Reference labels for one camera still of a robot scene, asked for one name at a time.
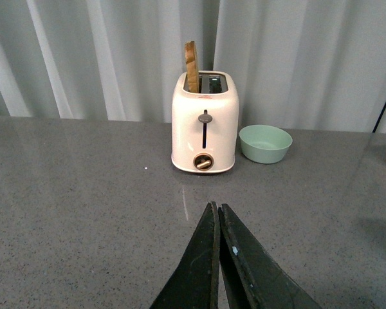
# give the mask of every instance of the green bowl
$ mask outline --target green bowl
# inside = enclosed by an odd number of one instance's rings
[[[262,124],[244,127],[239,137],[243,154],[251,161],[264,164],[282,160],[293,142],[286,131]]]

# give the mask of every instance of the speckled countertop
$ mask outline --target speckled countertop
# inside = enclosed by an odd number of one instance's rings
[[[386,308],[386,135],[287,131],[198,176],[170,124],[0,117],[0,308],[148,308],[212,200],[323,308]]]

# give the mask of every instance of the cream toaster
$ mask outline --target cream toaster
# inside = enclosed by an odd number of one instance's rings
[[[183,171],[220,173],[235,162],[239,97],[229,74],[199,72],[199,93],[183,73],[172,102],[172,162]]]

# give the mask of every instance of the toaster knob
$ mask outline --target toaster knob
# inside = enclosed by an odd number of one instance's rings
[[[193,159],[193,164],[200,171],[207,171],[213,166],[213,158],[207,153],[200,153]]]
[[[204,123],[204,124],[208,124],[209,122],[211,122],[213,120],[213,117],[210,116],[208,113],[205,113],[205,114],[201,114],[199,116],[199,121]]]

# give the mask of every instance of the white curtain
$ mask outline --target white curtain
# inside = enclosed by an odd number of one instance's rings
[[[8,0],[0,115],[170,122],[186,41],[242,126],[370,132],[386,101],[386,0]]]

